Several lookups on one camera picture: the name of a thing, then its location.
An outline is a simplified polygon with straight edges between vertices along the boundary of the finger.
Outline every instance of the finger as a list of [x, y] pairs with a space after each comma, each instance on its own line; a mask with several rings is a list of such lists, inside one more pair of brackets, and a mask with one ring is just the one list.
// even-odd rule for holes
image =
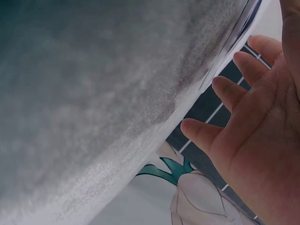
[[280, 0], [283, 17], [283, 50], [285, 61], [295, 81], [300, 98], [300, 1]]
[[280, 0], [280, 5], [283, 20], [300, 12], [299, 0]]
[[247, 91], [231, 80], [218, 76], [213, 80], [212, 88], [225, 107], [232, 113]]
[[210, 153], [214, 140], [223, 130], [223, 128], [194, 119], [183, 120], [180, 128], [183, 134], [207, 155]]
[[251, 36], [248, 45], [271, 65], [274, 65], [275, 60], [283, 52], [280, 41], [263, 35]]
[[233, 62], [251, 87], [269, 71], [262, 62], [246, 52], [235, 53]]

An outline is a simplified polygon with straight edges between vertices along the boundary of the lotus flower print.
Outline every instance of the lotus flower print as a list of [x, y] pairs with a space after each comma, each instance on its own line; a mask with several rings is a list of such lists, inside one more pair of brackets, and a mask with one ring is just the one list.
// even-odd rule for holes
[[138, 175], [160, 177], [177, 187], [170, 203], [172, 225], [256, 225], [199, 170], [164, 143], [157, 152], [169, 171], [146, 165]]

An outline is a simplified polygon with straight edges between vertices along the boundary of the tile grout line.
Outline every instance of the tile grout line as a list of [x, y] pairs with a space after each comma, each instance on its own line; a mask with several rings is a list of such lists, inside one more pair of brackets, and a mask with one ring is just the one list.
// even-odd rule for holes
[[[240, 78], [240, 80], [237, 82], [237, 84], [240, 85], [240, 84], [243, 82], [243, 80], [244, 80], [244, 77], [242, 76], [242, 77]], [[221, 104], [215, 109], [215, 111], [210, 115], [210, 117], [206, 120], [205, 123], [209, 123], [209, 122], [211, 121], [211, 119], [212, 119], [212, 118], [218, 113], [218, 111], [222, 108], [223, 105], [224, 105], [224, 104], [221, 103]], [[182, 152], [187, 148], [187, 146], [188, 146], [191, 142], [192, 142], [191, 140], [188, 140], [188, 141], [184, 144], [184, 146], [183, 146], [178, 152], [179, 152], [179, 153], [182, 153]]]
[[[217, 112], [220, 110], [220, 108], [222, 108], [224, 104], [221, 103], [216, 109], [215, 111], [210, 115], [210, 117], [206, 120], [205, 123], [209, 123], [211, 121], [211, 119], [217, 114]], [[182, 153], [184, 151], [184, 149], [187, 148], [187, 146], [191, 143], [191, 140], [188, 140], [187, 143], [185, 143], [185, 145], [179, 150], [179, 153]]]
[[267, 63], [265, 63], [265, 61], [263, 61], [261, 58], [258, 59], [262, 64], [264, 64], [268, 69], [271, 69], [271, 67], [269, 67], [269, 65]]
[[244, 45], [244, 47], [245, 47], [249, 52], [251, 52], [251, 54], [253, 54], [256, 58], [258, 57], [258, 55], [256, 55], [256, 53], [255, 53], [250, 47], [248, 47], [247, 45]]
[[221, 191], [225, 191], [226, 190], [226, 188], [228, 188], [229, 187], [229, 185], [228, 184], [226, 184], [225, 186], [224, 186], [224, 188], [222, 188], [222, 190]]

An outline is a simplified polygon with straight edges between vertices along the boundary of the green leaf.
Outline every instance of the green leaf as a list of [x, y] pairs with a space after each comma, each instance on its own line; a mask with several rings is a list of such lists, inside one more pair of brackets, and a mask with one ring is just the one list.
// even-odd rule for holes
[[183, 160], [183, 167], [187, 173], [191, 173], [192, 171], [194, 171], [190, 162], [186, 158], [184, 158]]
[[160, 177], [168, 182], [170, 182], [171, 184], [177, 186], [177, 182], [178, 180], [176, 180], [171, 174], [162, 171], [160, 169], [158, 169], [156, 166], [154, 165], [146, 165], [144, 166], [139, 173], [137, 174], [137, 176], [140, 175], [152, 175], [152, 176], [156, 176], [156, 177]]

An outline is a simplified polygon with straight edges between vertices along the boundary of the gray fuzzy surface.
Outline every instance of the gray fuzzy surface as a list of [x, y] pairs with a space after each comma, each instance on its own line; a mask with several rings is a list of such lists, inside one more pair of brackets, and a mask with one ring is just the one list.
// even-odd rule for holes
[[0, 3], [0, 225], [87, 224], [199, 95], [247, 0]]

